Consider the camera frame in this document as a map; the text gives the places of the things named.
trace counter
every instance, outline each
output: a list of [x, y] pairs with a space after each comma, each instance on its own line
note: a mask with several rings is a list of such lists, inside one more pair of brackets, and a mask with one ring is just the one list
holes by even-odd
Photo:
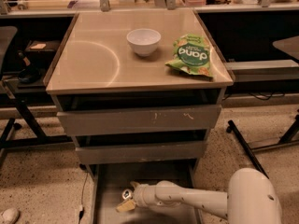
[[[162, 34], [148, 58], [135, 55], [126, 35], [136, 28]], [[173, 42], [181, 35], [206, 33], [191, 9], [80, 13], [47, 87], [49, 94], [157, 89], [216, 88], [233, 84], [219, 55], [211, 48], [212, 80], [187, 77], [166, 67]]]

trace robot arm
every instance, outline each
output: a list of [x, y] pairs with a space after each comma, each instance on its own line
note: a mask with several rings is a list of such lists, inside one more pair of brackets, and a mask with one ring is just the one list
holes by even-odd
[[228, 192], [185, 189], [172, 182], [157, 185], [132, 183], [122, 194], [124, 202], [119, 212], [135, 207], [168, 206], [184, 203], [217, 217], [230, 224], [281, 224], [281, 207], [274, 188], [267, 177], [254, 169], [240, 169], [232, 176]]

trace snack bag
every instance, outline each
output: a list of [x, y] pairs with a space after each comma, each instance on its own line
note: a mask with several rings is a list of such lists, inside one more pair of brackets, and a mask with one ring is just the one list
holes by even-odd
[[186, 34], [174, 42], [174, 59], [167, 66], [190, 75], [213, 77], [210, 71], [209, 44], [199, 35]]

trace speckled floor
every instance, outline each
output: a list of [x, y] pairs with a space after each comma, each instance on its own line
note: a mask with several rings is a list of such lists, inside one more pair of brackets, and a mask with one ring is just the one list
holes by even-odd
[[[204, 158], [195, 171], [199, 189], [227, 190], [231, 175], [242, 167], [252, 167], [227, 121], [232, 119], [248, 142], [279, 137], [294, 122], [299, 99], [274, 98], [223, 102], [217, 126], [211, 131]], [[56, 118], [38, 119], [47, 134], [63, 133]], [[7, 123], [0, 120], [0, 132]], [[26, 124], [15, 138], [32, 136]], [[283, 210], [283, 223], [299, 221], [299, 146], [256, 152], [268, 173]], [[0, 210], [11, 206], [21, 210], [17, 223], [78, 223], [78, 207], [83, 202], [82, 223], [89, 223], [93, 181], [79, 168], [72, 143], [43, 147], [6, 149], [0, 162]], [[203, 213], [205, 224], [226, 223]]]

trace white bowl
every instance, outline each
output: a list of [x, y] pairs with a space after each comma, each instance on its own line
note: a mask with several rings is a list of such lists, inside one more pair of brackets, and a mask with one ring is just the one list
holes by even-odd
[[128, 33], [127, 40], [133, 52], [139, 56], [150, 56], [158, 48], [160, 33], [152, 29], [136, 29]]

